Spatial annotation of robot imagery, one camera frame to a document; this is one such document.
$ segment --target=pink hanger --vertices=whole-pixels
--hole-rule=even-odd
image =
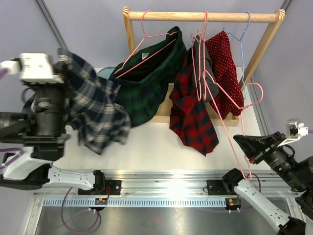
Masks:
[[[193,33],[191,34],[191,37],[192,37],[191,55],[192,55],[192,64],[194,67],[194,78],[195,78],[195,83],[196,83],[198,101],[200,101],[201,97],[202,97],[202,93],[201,93],[201,64],[199,63],[199,76],[198,76],[198,80],[197,80],[196,79],[196,69],[195,69],[195,59],[194,59],[194,53],[193,53],[193,44],[194,44],[195,40],[197,42],[199,42],[199,50],[198,50],[199,51],[199,61],[201,61],[201,53],[200,53],[201,42],[202,41],[203,41],[203,43],[205,42],[205,33],[206,33],[206,26],[207,26],[207,21],[208,21],[208,14],[206,11],[204,13],[205,13],[205,15],[204,15],[204,24],[202,27],[202,31],[198,30],[198,35],[200,36],[200,40],[198,40]],[[204,90],[203,97],[204,97],[204,99],[206,99],[206,90]]]
[[[143,39],[141,40],[141,42],[139,43],[139,45],[135,48],[135,50],[131,53],[131,55],[127,58],[127,60],[123,63],[123,66],[118,69],[114,74],[116,74],[117,72],[121,71],[125,64],[127,63],[127,61],[129,61],[129,59],[132,57],[132,55],[135,54],[135,52],[137,51],[137,49],[140,47],[140,45],[143,43],[143,41],[146,39],[146,38],[153,38],[153,37],[159,37],[159,36],[165,36],[165,35],[169,35],[169,36],[172,36],[173,34],[175,33],[178,33],[177,32],[173,32],[173,33],[163,33],[163,34],[158,34],[158,35],[151,35],[151,36],[147,36],[146,34],[146,31],[144,29],[144,26],[143,26],[143,17],[148,13],[148,12],[151,12],[150,10],[149,11],[146,11],[145,13],[143,13],[142,17],[141,17],[141,27],[142,27],[142,32],[143,32]],[[158,54],[160,51],[162,51],[163,49],[165,49],[167,46],[169,46],[170,44],[172,44],[176,39],[174,39],[173,41],[171,41],[170,43],[168,43],[165,47],[163,47],[162,49],[158,50],[157,52],[155,52],[153,55],[147,57],[145,60],[141,61],[139,64],[137,64],[136,66],[132,67],[131,69],[129,69],[128,71],[122,73],[121,75],[119,75],[117,78],[120,78],[121,76],[125,75],[126,73],[128,73],[129,71],[133,70],[134,68],[138,67],[139,65],[141,65],[142,63],[146,62],[147,60],[149,60],[150,58],[152,58],[153,56],[155,56],[156,54]]]
[[[200,39],[200,41],[202,41],[202,43],[203,43],[203,54],[205,53],[205,49],[206,49],[206,46],[205,46],[205,43],[204,43],[204,42],[205,42],[205,33],[206,33],[206,28],[207,28],[207,22],[208,22],[208,12],[205,11],[203,30],[202,30],[202,32],[201,32],[201,34],[200,34],[200,36],[202,36],[201,39]],[[247,162],[248,169],[249,169],[249,173],[250,173],[250,178],[248,179],[248,178],[245,176],[244,171],[243,171],[243,169],[242,169],[242,167],[241,167],[241,164],[240,164],[239,159],[238,159],[238,157],[237,157],[237,154],[236,154],[236,152],[235,152],[234,146],[233,146],[233,144],[232,144],[232,142],[231,142],[229,133],[228,133],[227,128],[226,128],[226,126],[225,126],[225,123],[224,123],[224,121],[223,121],[223,119],[222,119],[221,113],[220,113],[220,111],[219,111],[219,109],[218,109],[218,107],[217,107],[217,104],[216,104],[216,102],[215,102],[215,99],[214,99],[214,97],[213,97],[213,95],[212,95],[212,93],[211,93],[211,91],[210,91],[210,88],[209,88],[207,82],[206,82],[205,76],[206,76],[206,74],[208,74],[209,77],[211,78],[213,84],[217,85],[217,86],[220,88],[220,91],[222,91],[222,92],[230,99],[230,101],[236,106],[236,108],[241,109],[241,124],[242,124],[242,129],[243,129],[243,135],[245,135],[245,126],[244,126],[243,112],[244,112],[245,109],[247,109],[247,108],[249,108],[249,107],[251,107],[251,106],[253,106],[253,105],[255,105],[255,104],[258,104],[258,103],[260,103],[260,102],[262,101],[263,95],[264,95],[263,88],[261,87],[260,84],[255,83],[255,82],[252,82],[252,83],[247,84],[247,86],[257,85],[257,86],[260,88],[260,90],[261,90],[261,98],[260,98],[260,100],[258,100],[258,101],[255,102],[255,103],[249,104],[249,105],[244,106],[244,107],[239,107],[239,106],[237,105],[237,103],[227,94],[227,92],[226,92],[217,82],[214,81],[212,75],[206,70],[205,60],[203,60],[203,68],[204,68],[204,71],[203,71],[203,73],[202,73],[202,79],[203,79],[203,82],[204,82],[204,90],[205,90],[203,95],[204,95],[204,97],[206,97],[206,91],[209,91],[209,94],[210,94],[210,96],[211,96],[211,98],[212,98],[212,101],[213,101],[213,103],[214,103],[214,105],[215,105],[215,108],[216,108],[216,110],[217,110],[217,112],[218,112],[218,114],[219,114],[219,117],[220,117],[221,121],[222,121],[222,124],[223,124],[224,130],[225,130],[225,132],[226,132],[228,141],[229,141],[229,143],[230,143],[231,149],[232,149],[232,151],[233,151],[233,153],[234,153],[234,155],[235,155],[236,161],[237,161],[237,163],[238,163],[238,165],[239,165],[239,167],[240,167],[241,173],[242,173],[244,179],[250,181],[250,180],[252,180],[252,174],[251,174],[250,163],[249,163],[249,161],[247,160],[247,158],[246,158],[246,156],[245,156],[245,161]]]

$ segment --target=wall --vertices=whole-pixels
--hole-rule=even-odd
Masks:
[[[34,1],[2,0],[0,7],[0,61],[22,52],[44,51],[56,56],[58,47]],[[22,86],[18,76],[0,81],[0,111],[19,112],[22,108]],[[0,144],[0,148],[10,145]],[[22,234],[29,215],[31,193],[0,188],[0,234]]]
[[[301,118],[313,129],[313,14],[310,0],[293,1],[286,18],[253,75],[264,88],[263,106],[272,132],[286,132],[285,121]],[[291,144],[298,160],[312,155],[313,136]]]
[[[46,4],[72,52],[82,56],[96,68],[116,66],[129,56],[129,49],[122,17],[124,6],[133,11],[180,11],[180,12],[246,12],[274,13],[283,0],[46,0]],[[177,25],[183,32],[186,47],[191,45],[191,33],[197,33],[202,23],[195,22],[144,22],[147,35],[167,32]],[[142,37],[140,22],[133,22],[135,41]],[[240,37],[246,23],[209,23],[207,37],[222,31],[223,27]],[[250,60],[266,24],[251,24],[244,39],[245,61]],[[150,38],[142,48],[160,42],[160,38]],[[237,66],[241,66],[240,45],[230,39],[232,54]]]

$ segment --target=blue hanger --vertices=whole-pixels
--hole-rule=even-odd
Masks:
[[[233,36],[237,41],[240,42],[241,59],[242,59],[242,69],[243,69],[243,76],[242,76],[242,79],[241,79],[241,80],[242,80],[242,82],[243,82],[243,84],[244,84],[244,86],[245,86],[245,97],[244,97],[244,100],[246,99],[246,84],[245,84],[245,82],[244,82],[244,77],[245,77],[245,64],[244,64],[243,38],[244,38],[244,35],[245,35],[245,33],[246,33],[246,30],[247,30],[247,28],[249,27],[249,24],[250,24],[250,21],[251,21],[251,14],[250,14],[250,12],[246,12],[246,13],[249,14],[249,22],[248,22],[248,24],[246,25],[246,28],[245,28],[244,32],[242,33],[240,39],[236,38],[235,35],[233,35],[231,32],[229,32],[226,27],[223,28],[223,30],[226,30],[227,34],[230,34],[230,35]]]

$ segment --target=wooden clothing rack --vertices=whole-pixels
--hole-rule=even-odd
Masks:
[[[123,18],[125,23],[126,35],[128,40],[129,51],[132,53],[136,48],[134,42],[134,31],[132,21],[141,20],[143,11],[130,11],[128,6],[123,8]],[[280,24],[284,20],[285,11],[283,9],[276,10],[273,14],[250,14],[251,23],[268,23],[268,26],[245,70],[244,82],[247,83],[256,67],[262,59],[270,42],[274,38]],[[144,16],[144,21],[187,21],[187,22],[204,22],[204,12],[148,12]],[[209,13],[210,22],[241,22],[247,23],[249,15],[247,13]],[[244,89],[244,84],[240,81],[241,90]],[[156,115],[152,119],[153,122],[169,122],[172,101],[169,99],[173,86],[169,86],[165,101],[160,105]],[[207,103],[207,110],[214,125],[222,125],[218,114]],[[224,120],[227,126],[237,126],[238,117],[229,114]]]

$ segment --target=plaid shirt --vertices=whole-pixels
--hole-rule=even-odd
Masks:
[[[165,99],[168,84],[174,82],[181,68],[186,47],[180,29],[176,26],[168,31],[173,32],[178,33],[167,35],[164,41],[140,50],[129,59],[121,71],[114,74],[123,65],[119,64],[109,78],[121,85],[115,102],[125,107],[131,118],[132,127],[142,125],[153,118]],[[172,41],[174,42],[149,59],[149,55],[153,55]],[[122,77],[116,78],[143,59],[147,61]]]
[[[196,89],[192,86],[193,65],[191,50],[184,59],[177,74],[170,99],[170,129],[173,130],[186,146],[191,146],[203,155],[213,151],[219,143],[212,121],[202,100],[198,101]]]
[[[119,85],[101,79],[93,67],[66,49],[58,50],[59,62],[65,62],[75,97],[66,106],[68,123],[78,130],[79,142],[97,154],[112,141],[126,143],[131,128],[124,108],[114,103]]]

